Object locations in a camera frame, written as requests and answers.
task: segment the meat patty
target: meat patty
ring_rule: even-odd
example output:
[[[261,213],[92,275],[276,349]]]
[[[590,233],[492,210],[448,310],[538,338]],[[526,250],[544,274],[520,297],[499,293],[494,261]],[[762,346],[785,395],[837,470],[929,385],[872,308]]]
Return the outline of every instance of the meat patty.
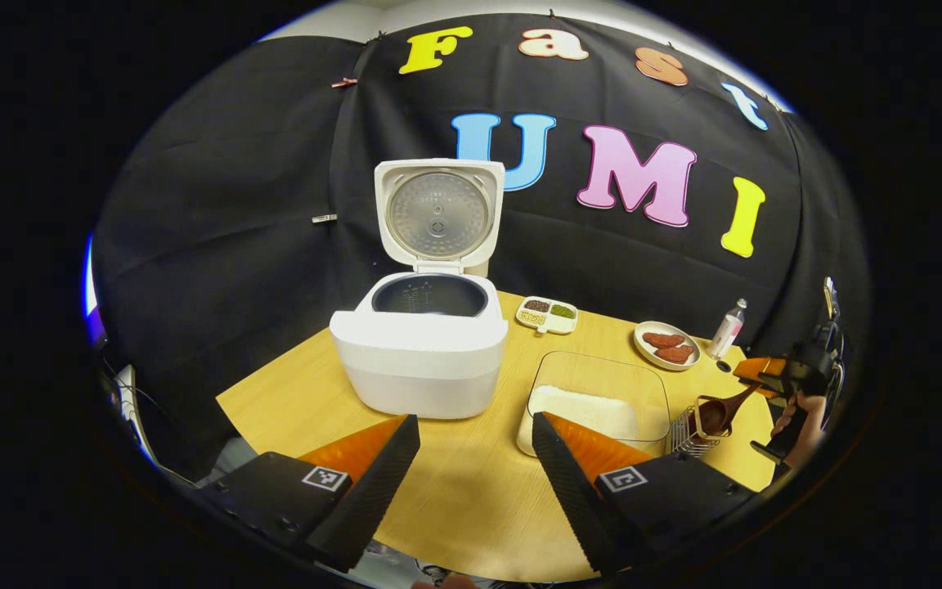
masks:
[[[678,346],[677,348],[657,350],[657,357],[664,358],[668,362],[675,362],[675,364],[685,364],[685,361],[689,359],[692,353],[693,348],[689,346]]]
[[[650,346],[657,347],[661,350],[664,348],[673,348],[678,346],[685,341],[685,338],[681,335],[664,335],[664,333],[643,333],[642,339]]]

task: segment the blue letter u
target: blue letter u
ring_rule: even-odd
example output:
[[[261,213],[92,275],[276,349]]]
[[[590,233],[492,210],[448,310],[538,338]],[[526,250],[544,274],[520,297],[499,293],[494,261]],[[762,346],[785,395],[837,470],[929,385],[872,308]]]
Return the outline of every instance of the blue letter u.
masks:
[[[547,156],[547,129],[556,124],[553,116],[515,115],[512,122],[523,130],[523,160],[518,167],[504,175],[504,190],[522,190],[533,186],[543,175]],[[489,144],[493,128],[500,124],[500,116],[487,112],[453,117],[456,129],[456,158],[458,160],[489,160]]]

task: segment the plastic bottle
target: plastic bottle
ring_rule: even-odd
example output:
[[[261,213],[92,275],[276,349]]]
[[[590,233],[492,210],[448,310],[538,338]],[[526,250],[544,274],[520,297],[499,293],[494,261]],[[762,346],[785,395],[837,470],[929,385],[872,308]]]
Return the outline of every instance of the plastic bottle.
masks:
[[[715,333],[714,338],[711,338],[710,346],[707,346],[707,355],[709,357],[718,359],[729,351],[733,339],[736,339],[737,333],[740,333],[740,328],[743,328],[744,309],[747,309],[747,301],[740,299],[736,302],[736,307],[725,313],[722,324],[718,325],[718,331]]]

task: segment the metal basket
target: metal basket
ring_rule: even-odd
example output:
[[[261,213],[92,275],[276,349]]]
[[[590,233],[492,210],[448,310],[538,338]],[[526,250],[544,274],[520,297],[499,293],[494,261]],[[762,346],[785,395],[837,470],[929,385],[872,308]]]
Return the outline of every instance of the metal basket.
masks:
[[[674,420],[671,424],[671,452],[685,452],[685,454],[699,458],[721,443],[722,438],[728,438],[729,434],[733,433],[733,426],[730,425],[725,429],[725,432],[717,436],[711,436],[703,433],[703,431],[698,432],[695,437],[692,436],[689,417],[697,413],[700,407],[700,399],[711,400],[714,398],[699,396],[699,398],[696,398],[695,405],[686,407],[685,411],[682,411],[681,415]]]

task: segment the black fabric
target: black fabric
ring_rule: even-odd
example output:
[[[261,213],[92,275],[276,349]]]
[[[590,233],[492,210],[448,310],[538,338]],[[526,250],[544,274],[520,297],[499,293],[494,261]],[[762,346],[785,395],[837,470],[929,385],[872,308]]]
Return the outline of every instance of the black fabric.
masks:
[[[442,66],[397,73],[409,37],[459,25],[474,34],[441,56]],[[567,30],[590,57],[524,55],[517,46],[527,29]],[[676,56],[688,85],[644,77],[638,47]],[[342,77],[358,83],[330,88]],[[723,82],[758,104],[769,131],[741,115]],[[221,66],[162,116],[121,172],[94,234],[109,338],[191,443],[219,450],[232,432],[216,395],[325,328],[382,276],[407,269],[380,242],[374,167],[455,157],[451,121],[471,112],[501,117],[491,157],[508,168],[519,164],[523,141],[512,117],[557,119],[541,178],[505,193],[489,266],[500,290],[668,321],[704,338],[745,298],[737,343],[781,353],[818,318],[830,275],[847,330],[863,343],[867,264],[837,166],[795,115],[694,57],[609,27],[534,15],[461,16],[364,47],[278,38]],[[644,216],[652,195],[630,213],[576,201],[590,177],[590,124],[625,131],[642,161],[662,142],[697,154],[687,227]],[[747,259],[720,242],[736,176],[766,196]],[[327,213],[336,223],[311,224]]]

